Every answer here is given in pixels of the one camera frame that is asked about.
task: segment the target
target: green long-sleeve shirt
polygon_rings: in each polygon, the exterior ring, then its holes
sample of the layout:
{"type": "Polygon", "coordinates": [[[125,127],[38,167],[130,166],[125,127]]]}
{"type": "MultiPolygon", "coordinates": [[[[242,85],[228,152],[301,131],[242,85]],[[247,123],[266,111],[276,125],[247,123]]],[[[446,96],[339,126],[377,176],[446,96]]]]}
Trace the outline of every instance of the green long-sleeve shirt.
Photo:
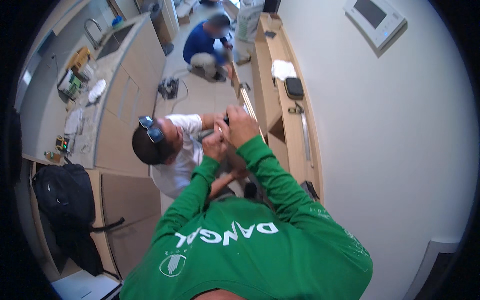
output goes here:
{"type": "Polygon", "coordinates": [[[276,214],[237,197],[204,211],[219,167],[204,157],[160,219],[120,298],[192,299],[216,288],[250,300],[360,298],[372,278],[372,260],[360,242],[308,197],[260,136],[237,153],[276,214]]]}

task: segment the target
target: screen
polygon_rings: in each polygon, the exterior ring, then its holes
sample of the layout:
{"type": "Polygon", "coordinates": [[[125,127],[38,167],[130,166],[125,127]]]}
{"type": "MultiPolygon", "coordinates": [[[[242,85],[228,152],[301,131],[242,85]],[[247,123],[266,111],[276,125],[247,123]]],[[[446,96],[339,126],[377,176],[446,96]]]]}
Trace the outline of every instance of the screen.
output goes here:
{"type": "Polygon", "coordinates": [[[377,29],[378,25],[380,25],[387,16],[384,11],[370,0],[358,0],[353,7],[355,7],[375,29],[377,29]]]}

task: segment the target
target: tool bag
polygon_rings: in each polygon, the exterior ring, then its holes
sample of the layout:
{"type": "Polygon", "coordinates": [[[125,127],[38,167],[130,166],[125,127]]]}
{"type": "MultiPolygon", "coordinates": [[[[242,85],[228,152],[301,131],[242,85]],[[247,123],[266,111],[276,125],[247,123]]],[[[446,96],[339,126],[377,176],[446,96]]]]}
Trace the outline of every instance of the tool bag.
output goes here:
{"type": "Polygon", "coordinates": [[[125,219],[94,228],[95,202],[90,177],[81,165],[46,166],[33,177],[33,188],[42,211],[55,234],[63,255],[93,276],[105,271],[91,232],[102,232],[121,225],[125,219]]]}

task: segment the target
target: blue sunglasses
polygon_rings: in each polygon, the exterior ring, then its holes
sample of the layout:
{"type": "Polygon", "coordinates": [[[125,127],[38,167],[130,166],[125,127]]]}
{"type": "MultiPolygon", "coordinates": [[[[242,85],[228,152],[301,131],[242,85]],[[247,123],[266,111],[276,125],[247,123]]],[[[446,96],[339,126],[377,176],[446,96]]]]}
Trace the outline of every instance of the blue sunglasses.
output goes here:
{"type": "Polygon", "coordinates": [[[154,123],[151,117],[139,117],[138,121],[143,128],[147,129],[148,137],[154,144],[159,143],[163,141],[163,139],[165,139],[163,132],[159,128],[152,127],[154,123]]]}

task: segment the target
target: granite countertop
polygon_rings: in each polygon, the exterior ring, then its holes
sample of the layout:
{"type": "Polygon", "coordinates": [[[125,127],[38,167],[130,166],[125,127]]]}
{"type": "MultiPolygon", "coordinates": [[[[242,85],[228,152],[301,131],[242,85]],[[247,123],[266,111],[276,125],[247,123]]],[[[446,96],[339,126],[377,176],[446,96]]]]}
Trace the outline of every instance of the granite countertop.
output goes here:
{"type": "MultiPolygon", "coordinates": [[[[81,122],[83,126],[80,126],[80,129],[74,136],[73,151],[68,156],[72,163],[80,164],[84,168],[88,169],[94,168],[96,158],[96,143],[103,117],[103,110],[105,109],[107,98],[110,93],[111,83],[117,74],[120,64],[125,58],[126,53],[128,52],[130,45],[132,44],[133,40],[135,40],[138,32],[148,19],[150,19],[150,13],[144,13],[126,21],[120,28],[110,30],[110,32],[106,34],[104,41],[107,41],[114,32],[134,24],[117,51],[110,53],[96,61],[98,67],[95,70],[93,78],[91,78],[88,82],[88,90],[90,90],[99,80],[105,79],[107,87],[105,88],[105,92],[100,97],[100,101],[96,105],[90,105],[87,107],[87,104],[89,103],[88,91],[84,92],[77,97],[75,100],[76,107],[69,113],[70,115],[73,111],[79,108],[83,109],[83,122],[81,122]]],[[[94,58],[99,55],[102,48],[103,47],[101,47],[99,50],[92,51],[94,58]]]]}

